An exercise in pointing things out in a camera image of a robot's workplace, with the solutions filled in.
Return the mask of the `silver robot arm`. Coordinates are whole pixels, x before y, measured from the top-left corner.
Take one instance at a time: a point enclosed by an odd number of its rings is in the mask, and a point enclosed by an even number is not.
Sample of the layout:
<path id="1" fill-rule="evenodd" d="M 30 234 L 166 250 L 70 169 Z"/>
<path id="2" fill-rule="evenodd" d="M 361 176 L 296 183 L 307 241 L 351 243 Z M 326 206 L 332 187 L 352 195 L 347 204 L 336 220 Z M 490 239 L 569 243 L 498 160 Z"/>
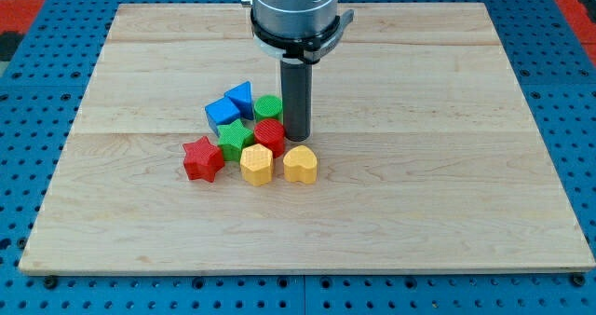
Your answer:
<path id="1" fill-rule="evenodd" d="M 257 47 L 288 64 L 316 64 L 333 51 L 354 11 L 339 14 L 338 0 L 241 0 L 250 10 Z"/>

